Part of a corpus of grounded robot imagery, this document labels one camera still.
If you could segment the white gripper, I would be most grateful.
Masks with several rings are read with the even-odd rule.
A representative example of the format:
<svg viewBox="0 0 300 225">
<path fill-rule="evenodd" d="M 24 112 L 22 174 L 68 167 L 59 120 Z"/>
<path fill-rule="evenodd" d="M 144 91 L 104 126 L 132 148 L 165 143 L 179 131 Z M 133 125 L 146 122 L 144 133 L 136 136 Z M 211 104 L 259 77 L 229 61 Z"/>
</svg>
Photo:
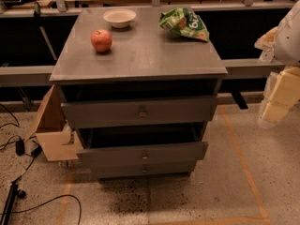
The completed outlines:
<svg viewBox="0 0 300 225">
<path fill-rule="evenodd" d="M 254 43 L 254 47 L 262 51 L 260 60 L 264 63 L 271 63 L 274 58 L 277 30 L 277 27 L 272 28 Z M 287 67 L 279 74 L 272 73 L 268 81 L 270 90 L 264 90 L 261 123 L 278 124 L 300 100 L 300 67 Z"/>
</svg>

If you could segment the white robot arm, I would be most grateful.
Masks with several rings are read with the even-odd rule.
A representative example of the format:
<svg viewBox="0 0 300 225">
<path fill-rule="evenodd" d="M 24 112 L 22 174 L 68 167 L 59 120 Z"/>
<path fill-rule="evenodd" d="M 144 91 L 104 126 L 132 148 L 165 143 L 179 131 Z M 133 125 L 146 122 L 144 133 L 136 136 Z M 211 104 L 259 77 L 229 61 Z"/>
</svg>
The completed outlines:
<svg viewBox="0 0 300 225">
<path fill-rule="evenodd" d="M 271 73 L 264 88 L 258 124 L 271 128 L 300 100 L 300 1 L 277 27 L 258 38 L 254 47 L 262 50 L 262 62 L 277 60 L 285 65 L 281 72 Z"/>
</svg>

